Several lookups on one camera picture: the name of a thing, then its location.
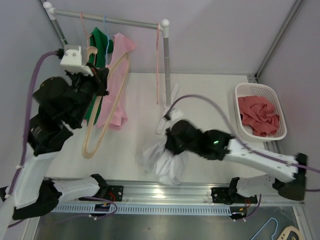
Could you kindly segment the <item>white t shirt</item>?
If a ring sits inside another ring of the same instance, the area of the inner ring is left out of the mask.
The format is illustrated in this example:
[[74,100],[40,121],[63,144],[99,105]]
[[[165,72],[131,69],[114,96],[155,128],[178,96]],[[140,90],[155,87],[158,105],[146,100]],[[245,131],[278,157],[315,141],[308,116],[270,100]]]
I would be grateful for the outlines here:
[[159,183],[175,186],[181,183],[188,160],[187,152],[174,155],[160,140],[143,148],[138,164]]

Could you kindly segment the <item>coral red t shirt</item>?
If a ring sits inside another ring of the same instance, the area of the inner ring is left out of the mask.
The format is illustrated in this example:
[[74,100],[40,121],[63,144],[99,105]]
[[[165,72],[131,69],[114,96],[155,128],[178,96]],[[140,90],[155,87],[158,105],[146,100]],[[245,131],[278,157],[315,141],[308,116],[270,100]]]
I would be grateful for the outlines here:
[[264,96],[238,97],[241,122],[250,126],[253,135],[258,137],[274,136],[280,125],[280,116],[275,113],[275,106]]

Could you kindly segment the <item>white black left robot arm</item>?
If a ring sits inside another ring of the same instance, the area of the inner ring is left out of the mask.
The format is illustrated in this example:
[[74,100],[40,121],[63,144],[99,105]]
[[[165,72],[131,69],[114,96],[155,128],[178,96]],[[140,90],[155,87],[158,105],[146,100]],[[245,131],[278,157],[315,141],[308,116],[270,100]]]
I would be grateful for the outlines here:
[[63,183],[45,179],[52,160],[73,136],[73,130],[81,128],[94,96],[108,94],[109,70],[91,64],[88,69],[88,75],[67,71],[71,83],[60,76],[50,77],[33,93],[39,108],[34,117],[27,118],[24,163],[16,180],[0,190],[2,201],[6,195],[14,197],[14,221],[44,216],[61,202],[90,197],[101,201],[107,197],[109,186],[97,173]]

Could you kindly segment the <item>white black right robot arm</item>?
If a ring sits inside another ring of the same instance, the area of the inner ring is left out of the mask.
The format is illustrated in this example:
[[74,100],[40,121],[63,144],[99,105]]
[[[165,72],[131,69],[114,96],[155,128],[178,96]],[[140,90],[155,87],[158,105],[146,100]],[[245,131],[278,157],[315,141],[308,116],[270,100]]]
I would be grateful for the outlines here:
[[177,121],[165,135],[165,149],[175,156],[190,152],[206,160],[237,163],[263,172],[255,177],[232,178],[227,190],[232,202],[272,193],[292,201],[305,198],[307,178],[303,167],[308,157],[303,153],[277,154],[240,142],[220,130],[202,131],[187,120]]

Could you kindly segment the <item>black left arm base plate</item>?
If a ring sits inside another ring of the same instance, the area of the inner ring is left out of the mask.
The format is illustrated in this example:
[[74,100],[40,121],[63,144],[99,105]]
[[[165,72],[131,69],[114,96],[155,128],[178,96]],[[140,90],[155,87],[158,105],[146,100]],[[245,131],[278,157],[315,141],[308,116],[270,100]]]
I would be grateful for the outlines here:
[[124,187],[122,185],[109,185],[102,187],[93,195],[95,198],[106,199],[112,202],[121,202],[123,199]]

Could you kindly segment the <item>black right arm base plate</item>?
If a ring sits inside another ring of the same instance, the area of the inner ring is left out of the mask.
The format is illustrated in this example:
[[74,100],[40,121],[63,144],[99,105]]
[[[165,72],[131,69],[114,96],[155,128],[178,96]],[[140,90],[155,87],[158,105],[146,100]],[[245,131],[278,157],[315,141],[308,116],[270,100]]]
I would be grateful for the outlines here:
[[211,188],[211,198],[214,204],[257,204],[257,196],[244,197],[238,193],[229,194],[228,187],[212,187]]

